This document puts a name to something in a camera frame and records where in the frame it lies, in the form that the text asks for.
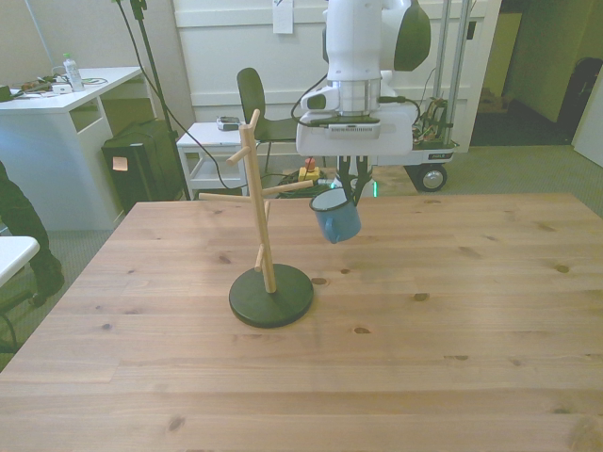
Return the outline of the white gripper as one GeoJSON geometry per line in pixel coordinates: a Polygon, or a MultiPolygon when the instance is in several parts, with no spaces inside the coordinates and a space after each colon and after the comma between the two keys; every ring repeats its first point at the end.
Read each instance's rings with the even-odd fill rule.
{"type": "Polygon", "coordinates": [[[333,112],[305,113],[297,125],[296,149],[305,156],[356,156],[357,175],[351,188],[350,158],[338,157],[337,178],[347,199],[357,205],[372,180],[365,155],[406,155],[413,149],[414,109],[378,109],[369,117],[337,117],[333,112]]]}

